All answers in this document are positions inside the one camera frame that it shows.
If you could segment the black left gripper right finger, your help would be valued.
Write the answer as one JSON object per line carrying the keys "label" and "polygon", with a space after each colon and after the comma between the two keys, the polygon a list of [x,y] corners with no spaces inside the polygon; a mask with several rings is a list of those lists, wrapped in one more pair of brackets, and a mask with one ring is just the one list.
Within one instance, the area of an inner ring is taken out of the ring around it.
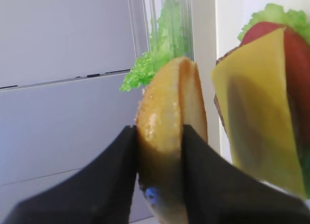
{"label": "black left gripper right finger", "polygon": [[191,224],[308,224],[299,198],[246,175],[219,156],[190,125],[182,141],[184,199]]}

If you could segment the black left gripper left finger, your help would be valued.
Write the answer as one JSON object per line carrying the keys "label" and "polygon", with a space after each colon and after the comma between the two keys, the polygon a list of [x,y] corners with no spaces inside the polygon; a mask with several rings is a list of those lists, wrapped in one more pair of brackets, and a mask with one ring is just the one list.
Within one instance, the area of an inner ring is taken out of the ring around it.
{"label": "black left gripper left finger", "polygon": [[137,129],[125,126],[85,168],[19,202],[5,224],[127,224],[137,174]]}

